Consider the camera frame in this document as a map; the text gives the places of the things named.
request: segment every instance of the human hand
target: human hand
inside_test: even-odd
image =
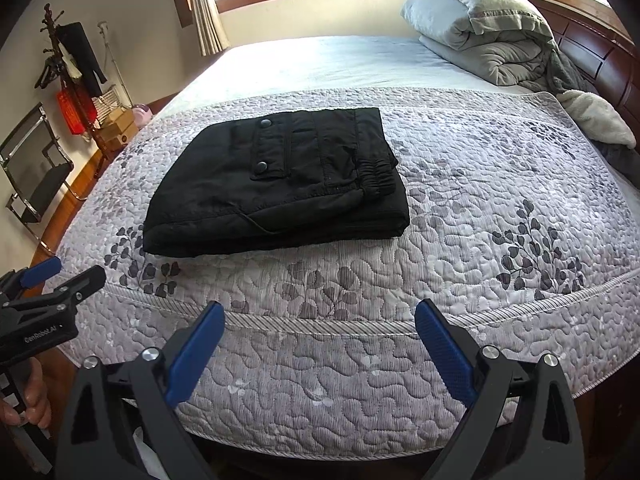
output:
[[[42,378],[40,362],[35,357],[31,357],[29,362],[31,363],[31,374],[24,388],[24,403],[27,406],[24,415],[28,422],[44,430],[51,422],[51,405],[47,398],[47,385]],[[9,426],[18,426],[21,423],[20,415],[1,399],[0,422]]]

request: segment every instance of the quilted bedspread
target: quilted bedspread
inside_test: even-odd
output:
[[[276,111],[379,107],[411,225],[400,238],[174,260],[145,254],[162,177],[208,124]],[[574,395],[640,344],[640,232],[590,143],[550,94],[316,90],[159,118],[100,179],[58,251],[55,286],[91,265],[63,351],[107,363],[162,347],[208,301],[226,331],[189,402],[192,433],[302,458],[371,460],[443,446],[464,408],[417,339],[431,298],[479,344],[558,355]],[[513,416],[505,407],[503,421]]]

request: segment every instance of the screw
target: screw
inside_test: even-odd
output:
[[[487,359],[497,359],[500,351],[495,346],[485,346],[482,348],[482,355]]]
[[[549,366],[558,366],[558,358],[553,354],[546,354],[545,364]]]
[[[151,348],[146,348],[142,351],[142,358],[145,361],[155,361],[156,359],[158,359],[159,355],[160,355],[160,351],[153,346]]]
[[[98,362],[98,358],[95,355],[92,355],[82,362],[82,366],[90,370],[91,368],[97,367]]]

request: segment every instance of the pink object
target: pink object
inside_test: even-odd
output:
[[[133,122],[139,130],[149,124],[154,118],[153,112],[147,105],[133,105]]]

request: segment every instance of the pocket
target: pocket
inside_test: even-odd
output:
[[[288,114],[255,119],[251,179],[269,180],[289,175],[291,126]]]

